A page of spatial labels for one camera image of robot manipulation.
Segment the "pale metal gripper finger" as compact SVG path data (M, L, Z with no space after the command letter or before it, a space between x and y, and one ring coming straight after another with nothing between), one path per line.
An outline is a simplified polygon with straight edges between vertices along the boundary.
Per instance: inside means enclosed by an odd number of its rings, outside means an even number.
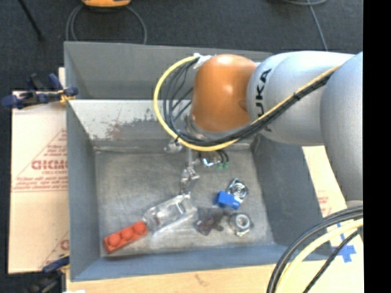
M180 193L190 193L199 178L200 176L197 174L193 167L186 167L181 173Z
M192 203L190 194L177 195L175 197L175 210L179 214L190 214L192 211Z

